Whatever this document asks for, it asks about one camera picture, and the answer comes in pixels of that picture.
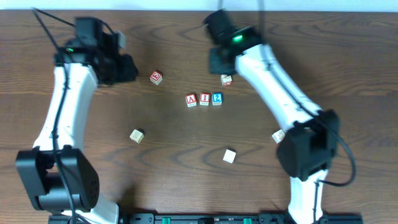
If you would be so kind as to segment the yellow number 2 block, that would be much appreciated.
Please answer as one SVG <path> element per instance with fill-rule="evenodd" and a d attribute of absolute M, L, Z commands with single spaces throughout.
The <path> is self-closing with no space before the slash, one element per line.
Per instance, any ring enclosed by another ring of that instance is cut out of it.
<path fill-rule="evenodd" d="M 144 133 L 139 129 L 134 129 L 129 137 L 131 140 L 139 144 L 144 138 Z"/>

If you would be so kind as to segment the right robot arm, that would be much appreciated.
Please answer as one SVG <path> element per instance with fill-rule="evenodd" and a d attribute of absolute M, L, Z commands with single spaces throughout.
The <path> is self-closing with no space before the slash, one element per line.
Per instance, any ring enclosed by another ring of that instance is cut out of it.
<path fill-rule="evenodd" d="M 284 132 L 277 158 L 290 177 L 289 215 L 295 223 L 319 221 L 323 216 L 322 182 L 337 141 L 317 120 L 338 128 L 336 113 L 323 111 L 300 90 L 255 28 L 238 29 L 222 9 L 203 23 L 218 46 L 218 61 L 232 65 L 233 72 L 252 85 Z"/>

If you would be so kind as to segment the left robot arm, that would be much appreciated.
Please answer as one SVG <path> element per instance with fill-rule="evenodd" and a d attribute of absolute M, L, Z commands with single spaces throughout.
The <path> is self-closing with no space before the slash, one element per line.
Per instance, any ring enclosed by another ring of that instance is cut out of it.
<path fill-rule="evenodd" d="M 91 99 L 100 85 L 132 82 L 138 70 L 121 54 L 122 33 L 95 17 L 78 17 L 75 37 L 57 47 L 55 84 L 44 126 L 16 168 L 32 206 L 54 222 L 118 223 L 116 203 L 100 194 L 99 177 L 83 153 Z"/>

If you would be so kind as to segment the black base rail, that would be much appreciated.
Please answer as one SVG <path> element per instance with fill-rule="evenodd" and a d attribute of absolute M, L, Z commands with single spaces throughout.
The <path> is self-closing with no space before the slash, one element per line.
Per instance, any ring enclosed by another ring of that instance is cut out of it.
<path fill-rule="evenodd" d="M 66 224 L 65 215 L 51 215 L 48 224 Z M 154 215 L 137 213 L 124 215 L 117 223 L 130 224 L 287 224 L 295 223 L 287 213 L 260 213 L 258 215 Z M 361 215 L 323 215 L 320 224 L 362 224 Z"/>

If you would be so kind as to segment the plain white top block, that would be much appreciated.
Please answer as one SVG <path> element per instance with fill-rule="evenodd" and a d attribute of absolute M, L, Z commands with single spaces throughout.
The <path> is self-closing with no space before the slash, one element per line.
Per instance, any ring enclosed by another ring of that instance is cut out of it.
<path fill-rule="evenodd" d="M 232 164 L 234 162 L 235 157 L 236 157 L 236 152 L 227 149 L 225 150 L 223 161 Z"/>

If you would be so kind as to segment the red letter I block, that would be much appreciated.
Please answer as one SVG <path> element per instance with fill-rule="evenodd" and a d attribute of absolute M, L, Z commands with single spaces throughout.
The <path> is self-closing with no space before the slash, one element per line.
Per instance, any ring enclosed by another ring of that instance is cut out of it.
<path fill-rule="evenodd" d="M 209 93 L 200 93 L 200 105 L 208 106 L 210 104 L 210 94 Z"/>

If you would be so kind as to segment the white block red bottom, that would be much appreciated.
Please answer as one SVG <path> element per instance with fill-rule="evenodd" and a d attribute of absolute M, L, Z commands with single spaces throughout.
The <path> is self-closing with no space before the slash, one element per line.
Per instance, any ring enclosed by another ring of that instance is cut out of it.
<path fill-rule="evenodd" d="M 221 75 L 220 79 L 223 86 L 228 86 L 233 82 L 233 78 L 231 75 Z"/>

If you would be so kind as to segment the red letter A block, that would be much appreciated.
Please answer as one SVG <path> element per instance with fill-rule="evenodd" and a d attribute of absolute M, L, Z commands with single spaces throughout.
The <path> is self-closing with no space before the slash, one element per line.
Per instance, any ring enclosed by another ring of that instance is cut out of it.
<path fill-rule="evenodd" d="M 189 108 L 197 105 L 197 98 L 196 98 L 196 94 L 194 94 L 194 93 L 186 95 L 185 100 L 186 100 L 187 106 Z"/>

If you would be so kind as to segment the blue number 2 block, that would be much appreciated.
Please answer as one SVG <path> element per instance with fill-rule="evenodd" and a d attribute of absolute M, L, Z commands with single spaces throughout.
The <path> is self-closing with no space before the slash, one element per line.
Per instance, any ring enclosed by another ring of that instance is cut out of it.
<path fill-rule="evenodd" d="M 223 103 L 222 93 L 213 93 L 211 102 L 213 106 L 221 105 Z"/>

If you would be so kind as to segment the white turtle picture block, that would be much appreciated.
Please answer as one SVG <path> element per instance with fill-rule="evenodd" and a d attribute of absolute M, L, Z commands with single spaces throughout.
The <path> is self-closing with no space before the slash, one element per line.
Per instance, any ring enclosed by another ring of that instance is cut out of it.
<path fill-rule="evenodd" d="M 278 131 L 276 131 L 273 135 L 272 135 L 272 138 L 273 138 L 273 140 L 278 144 L 278 143 L 280 143 L 282 140 L 283 140 L 283 138 L 285 137 L 285 133 L 284 133 L 284 131 L 283 130 L 278 130 Z"/>

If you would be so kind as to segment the red letter E block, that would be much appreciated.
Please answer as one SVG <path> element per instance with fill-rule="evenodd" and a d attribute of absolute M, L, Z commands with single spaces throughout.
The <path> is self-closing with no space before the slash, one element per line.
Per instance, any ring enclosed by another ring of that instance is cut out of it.
<path fill-rule="evenodd" d="M 150 81 L 155 85 L 159 85 L 163 80 L 163 75 L 158 71 L 153 71 L 150 75 Z"/>

